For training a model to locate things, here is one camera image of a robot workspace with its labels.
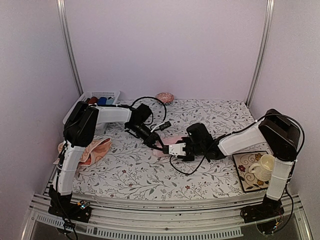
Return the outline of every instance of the mug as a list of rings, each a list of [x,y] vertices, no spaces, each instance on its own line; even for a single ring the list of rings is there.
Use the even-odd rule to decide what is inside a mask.
[[[249,173],[263,181],[269,181],[271,179],[271,173],[274,169],[275,157],[270,154],[263,155],[258,163],[254,163],[249,167]]]

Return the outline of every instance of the red object in basket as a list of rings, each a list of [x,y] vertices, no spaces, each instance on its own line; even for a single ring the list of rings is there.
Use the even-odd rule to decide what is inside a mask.
[[[169,92],[161,92],[155,97],[166,105],[172,103],[172,101],[175,99],[174,95]]]

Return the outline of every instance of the white patterned tablecloth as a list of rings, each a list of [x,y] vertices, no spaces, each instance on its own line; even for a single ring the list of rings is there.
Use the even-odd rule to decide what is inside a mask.
[[[141,102],[150,106],[155,123],[161,122],[164,109],[152,100]],[[235,100],[175,100],[167,106],[167,120],[172,124],[161,138],[186,136],[186,129],[203,123],[214,138],[240,130],[253,122],[242,101]],[[107,198],[135,200],[197,200],[244,195],[231,156],[222,160],[203,161],[192,175],[175,171],[168,157],[155,157],[152,149],[124,132],[124,124],[110,123],[105,136],[112,140],[111,150],[90,167],[79,167],[73,180],[73,192]],[[243,152],[268,150],[265,144]],[[173,161],[177,168],[191,172],[201,160]]]

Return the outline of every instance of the white basket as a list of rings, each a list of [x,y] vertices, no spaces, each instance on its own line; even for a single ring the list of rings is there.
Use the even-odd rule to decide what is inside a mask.
[[[76,104],[78,102],[80,102],[80,101],[86,101],[87,99],[90,99],[92,97],[97,97],[97,98],[101,98],[101,97],[109,98],[109,97],[112,97],[112,98],[114,98],[112,104],[116,104],[118,102],[119,95],[120,95],[120,91],[86,91],[74,103],[74,105],[71,107],[71,109],[65,115],[64,119],[62,120],[62,122],[63,122],[63,124],[66,124],[71,112],[75,108]]]

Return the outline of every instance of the wall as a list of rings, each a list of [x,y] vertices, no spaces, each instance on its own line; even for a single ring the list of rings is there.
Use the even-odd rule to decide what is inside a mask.
[[[297,119],[306,142],[295,168],[297,188],[315,239],[320,236],[320,1],[276,1],[251,111],[275,108]]]
[[[247,96],[265,0],[68,0],[71,41],[85,91],[122,99]]]
[[[77,99],[56,1],[0,1],[0,239],[18,239]]]

